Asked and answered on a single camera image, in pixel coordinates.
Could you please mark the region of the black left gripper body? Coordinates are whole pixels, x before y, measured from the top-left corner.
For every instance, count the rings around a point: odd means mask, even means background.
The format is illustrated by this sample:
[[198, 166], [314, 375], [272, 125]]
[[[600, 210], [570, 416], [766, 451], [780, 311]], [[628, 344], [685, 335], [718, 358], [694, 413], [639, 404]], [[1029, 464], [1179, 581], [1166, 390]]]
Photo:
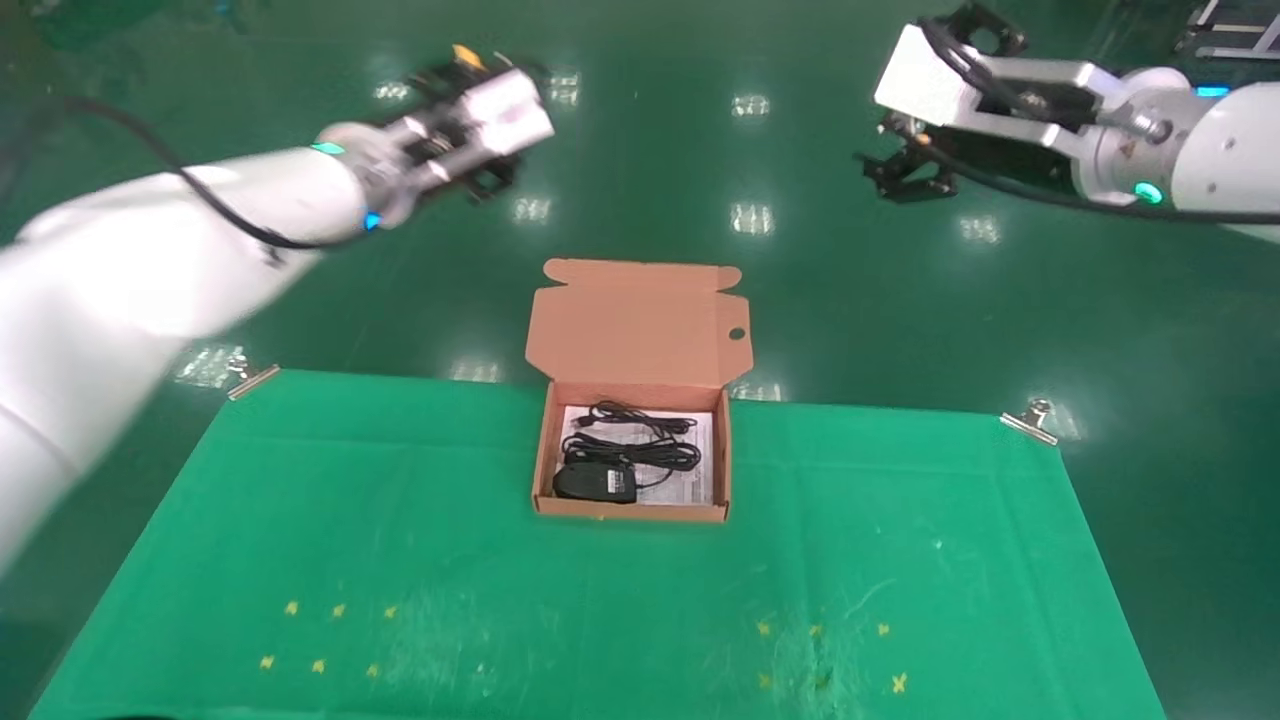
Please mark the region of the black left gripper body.
[[495, 152], [490, 149], [462, 149], [461, 184], [472, 204], [488, 202], [506, 192], [524, 161], [522, 151]]

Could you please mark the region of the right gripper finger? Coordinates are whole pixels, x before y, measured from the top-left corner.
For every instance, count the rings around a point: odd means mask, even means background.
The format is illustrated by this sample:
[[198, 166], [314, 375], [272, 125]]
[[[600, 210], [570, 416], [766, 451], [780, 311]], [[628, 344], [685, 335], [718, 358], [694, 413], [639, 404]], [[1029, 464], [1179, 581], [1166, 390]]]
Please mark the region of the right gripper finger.
[[911, 149], [900, 149], [887, 158], [873, 158], [859, 152], [861, 176], [876, 187], [881, 199], [888, 202], [913, 202], [915, 190], [910, 176], [916, 172], [916, 156]]
[[929, 202], [956, 196], [957, 182], [950, 167], [931, 160], [918, 150], [908, 150], [906, 155], [910, 161], [906, 202]]

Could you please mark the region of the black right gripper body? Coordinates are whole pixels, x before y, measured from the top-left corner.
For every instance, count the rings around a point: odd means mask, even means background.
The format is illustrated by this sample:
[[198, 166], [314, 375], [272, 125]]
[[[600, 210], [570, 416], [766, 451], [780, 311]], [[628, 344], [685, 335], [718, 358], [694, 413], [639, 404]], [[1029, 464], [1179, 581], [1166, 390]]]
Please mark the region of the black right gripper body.
[[927, 135], [941, 152], [988, 176], [1004, 177], [1041, 190], [1069, 191], [1069, 160], [1050, 150], [1012, 138], [911, 123], [911, 131]]

